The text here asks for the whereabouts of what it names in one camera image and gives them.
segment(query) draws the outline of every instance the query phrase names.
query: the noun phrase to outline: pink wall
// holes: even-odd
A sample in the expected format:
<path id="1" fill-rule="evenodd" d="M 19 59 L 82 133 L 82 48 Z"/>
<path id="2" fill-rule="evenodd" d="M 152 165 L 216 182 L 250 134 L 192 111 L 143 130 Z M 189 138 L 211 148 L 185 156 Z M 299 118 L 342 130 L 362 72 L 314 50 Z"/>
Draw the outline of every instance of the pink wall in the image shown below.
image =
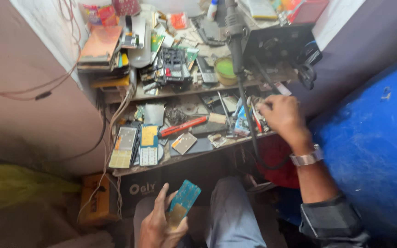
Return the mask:
<path id="1" fill-rule="evenodd" d="M 34 87 L 64 73 L 9 0 L 0 0 L 0 91 Z M 0 97 L 3 159 L 27 163 L 35 152 L 55 159 L 74 155 L 90 149 L 101 129 L 96 108 L 72 78 L 40 101 Z M 89 155 L 54 166 L 81 175 L 101 171 L 103 160 L 101 144 Z"/>

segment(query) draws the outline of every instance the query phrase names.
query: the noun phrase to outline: workbench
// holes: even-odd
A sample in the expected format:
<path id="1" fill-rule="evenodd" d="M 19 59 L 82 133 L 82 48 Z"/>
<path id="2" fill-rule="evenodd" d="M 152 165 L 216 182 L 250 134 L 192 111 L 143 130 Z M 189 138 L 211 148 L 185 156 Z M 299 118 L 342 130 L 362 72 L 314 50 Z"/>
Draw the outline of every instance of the workbench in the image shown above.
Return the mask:
<path id="1" fill-rule="evenodd" d="M 261 21 L 260 23 L 258 23 L 258 21 L 255 21 L 253 19 L 249 19 L 249 16 L 243 15 L 245 20 L 247 21 L 247 23 L 250 25 L 256 25 L 259 28 L 262 28 L 262 25 L 264 24 L 264 21 Z M 178 30 L 177 33 L 179 35 L 185 34 L 186 36 L 189 36 L 191 34 L 191 32 L 195 32 L 195 28 L 193 27 L 189 27 L 185 30 Z M 217 57 L 223 57 L 223 56 L 229 56 L 230 55 L 230 51 L 229 48 L 224 45 L 224 46 L 219 46 L 219 47 L 209 47 L 207 45 L 204 44 L 199 44 L 196 48 L 199 49 L 199 55 L 202 56 L 211 56 L 211 55 L 216 55 Z M 265 81 L 263 80 L 262 76 L 256 72 L 254 72 L 254 80 L 246 80 L 244 82 L 244 87 L 259 87 L 262 84 L 265 83 Z M 288 64 L 283 64 L 282 68 L 274 73 L 273 75 L 269 76 L 272 82 L 285 82 L 285 81 L 297 81 L 298 77 L 294 71 L 294 69 L 288 65 Z M 136 93 L 133 96 L 133 98 L 131 99 L 131 101 L 143 101 L 143 100 L 150 100 L 150 99 L 162 99 L 162 98 L 169 98 L 169 97 L 175 97 L 175 96 L 180 96 L 180 95 L 190 95 L 190 94 L 198 94 L 198 93 L 204 93 L 204 92 L 212 92 L 212 91 L 225 91 L 225 90 L 230 90 L 230 89 L 235 89 L 238 88 L 238 85 L 235 84 L 233 86 L 225 86 L 223 84 L 218 84 L 216 87 L 212 87 L 210 89 L 205 89 L 202 87 L 199 88 L 194 88 L 194 87 L 190 87 L 190 90 L 181 92 L 181 93 L 174 93 L 173 90 L 171 89 L 171 87 L 165 86 L 163 87 L 161 90 L 159 90 L 159 94 L 158 95 L 147 95 L 144 93 L 144 90 L 142 88 L 142 82 L 138 81 L 137 84 L 137 89 L 136 89 Z M 119 93 L 106 93 L 105 94 L 105 102 L 107 104 L 113 104 L 113 103 L 120 103 L 122 101 L 122 96 Z M 259 133 L 257 134 L 258 138 L 262 138 L 262 137 L 267 137 L 270 135 L 276 134 L 276 132 L 274 131 L 268 131 L 268 132 L 264 132 L 264 133 Z M 170 152 L 169 152 L 169 143 L 167 143 L 164 146 L 164 156 L 163 158 L 159 161 L 159 163 L 155 166 L 131 166 L 128 169 L 115 169 L 113 172 L 113 175 L 115 176 L 123 176 L 123 175 L 129 175 L 129 174 L 134 174 L 134 173 L 138 173 L 138 172 L 143 172 L 143 171 L 148 171 L 151 169 L 155 169 L 155 168 L 159 168 L 162 166 L 167 166 L 167 165 L 171 165 L 173 163 L 177 163 L 180 161 L 185 161 L 191 158 L 195 158 L 197 156 L 201 156 L 201 155 L 205 155 L 205 154 L 209 154 L 211 152 L 214 151 L 218 151 L 221 149 L 225 149 L 228 147 L 232 147 L 235 145 L 239 145 L 245 142 L 248 142 L 251 140 L 251 137 L 242 137 L 242 136 L 238 136 L 238 138 L 228 138 L 229 142 L 227 142 L 226 144 L 224 144 L 223 146 L 221 146 L 220 148 L 214 148 L 213 150 L 210 151 L 206 151 L 206 152 L 201 152 L 201 153 L 195 153 L 195 154 L 186 154 L 186 155 L 180 155 L 180 156 L 175 156 L 175 157 L 171 157 Z"/>

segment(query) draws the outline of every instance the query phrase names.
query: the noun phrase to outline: wristwatch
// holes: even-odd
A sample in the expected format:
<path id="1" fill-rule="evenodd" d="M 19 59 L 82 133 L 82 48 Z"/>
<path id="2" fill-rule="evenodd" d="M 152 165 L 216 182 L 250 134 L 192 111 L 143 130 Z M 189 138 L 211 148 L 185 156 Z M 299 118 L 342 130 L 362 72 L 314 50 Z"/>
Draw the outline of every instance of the wristwatch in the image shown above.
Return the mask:
<path id="1" fill-rule="evenodd" d="M 323 160 L 323 150 L 319 147 L 319 144 L 314 145 L 315 151 L 309 155 L 295 156 L 293 154 L 290 155 L 290 159 L 292 160 L 295 166 L 306 166 L 315 164 L 316 162 Z"/>

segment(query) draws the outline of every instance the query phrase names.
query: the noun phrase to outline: blue circuit board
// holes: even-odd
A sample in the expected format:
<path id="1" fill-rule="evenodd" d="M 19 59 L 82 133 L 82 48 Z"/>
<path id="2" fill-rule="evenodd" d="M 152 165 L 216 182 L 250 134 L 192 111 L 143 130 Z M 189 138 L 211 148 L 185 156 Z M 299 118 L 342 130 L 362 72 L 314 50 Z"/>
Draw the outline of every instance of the blue circuit board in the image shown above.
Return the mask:
<path id="1" fill-rule="evenodd" d="M 186 209 L 186 213 L 182 217 L 184 218 L 188 214 L 200 193 L 201 189 L 197 185 L 185 180 L 180 187 L 179 192 L 177 192 L 177 194 L 174 196 L 174 199 L 169 207 L 169 212 L 173 211 L 175 204 L 178 203 Z"/>

